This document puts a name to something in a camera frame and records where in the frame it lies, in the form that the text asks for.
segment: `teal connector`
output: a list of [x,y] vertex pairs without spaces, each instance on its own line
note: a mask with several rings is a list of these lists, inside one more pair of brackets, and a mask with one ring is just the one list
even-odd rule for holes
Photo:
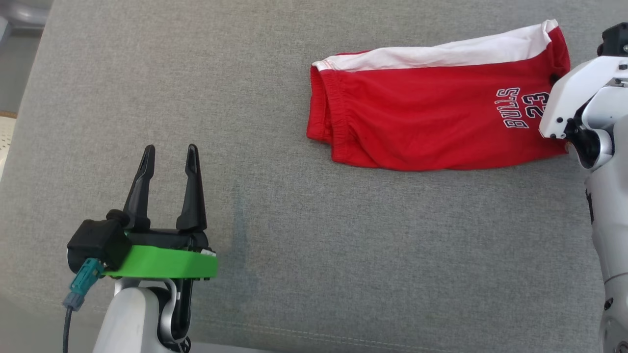
[[72,284],[70,284],[70,293],[65,297],[63,306],[77,312],[85,301],[85,295],[104,271],[105,267],[98,259],[89,258],[85,260]]

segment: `white stripe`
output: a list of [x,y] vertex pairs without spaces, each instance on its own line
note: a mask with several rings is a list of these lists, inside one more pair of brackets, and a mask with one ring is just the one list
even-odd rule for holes
[[498,35],[454,41],[433,47],[392,47],[351,55],[334,55],[312,65],[319,71],[349,72],[516,62],[542,53],[551,42],[555,19]]

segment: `gray fabric surface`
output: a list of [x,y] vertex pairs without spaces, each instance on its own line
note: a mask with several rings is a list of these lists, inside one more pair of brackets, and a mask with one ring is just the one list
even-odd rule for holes
[[[0,183],[0,293],[61,323],[65,244],[81,220],[122,207],[153,143],[149,216],[174,225],[196,143],[220,269],[195,287],[193,339],[593,351],[604,295],[575,161],[400,173],[335,164],[305,137],[315,60],[549,18],[580,63],[628,11],[620,0],[57,0]],[[101,281],[78,320],[98,326],[111,292]]]

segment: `green plastic part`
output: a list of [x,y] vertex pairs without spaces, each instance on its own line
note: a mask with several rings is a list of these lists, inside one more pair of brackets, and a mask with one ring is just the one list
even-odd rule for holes
[[215,256],[193,251],[134,245],[118,271],[103,275],[132,278],[210,278],[216,277]]

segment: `white robot link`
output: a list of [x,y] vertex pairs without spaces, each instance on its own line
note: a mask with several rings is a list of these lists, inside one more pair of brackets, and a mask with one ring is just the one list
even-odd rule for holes
[[628,353],[628,23],[602,39],[597,58],[554,85],[539,130],[568,140],[590,171],[586,196],[606,294],[600,350]]

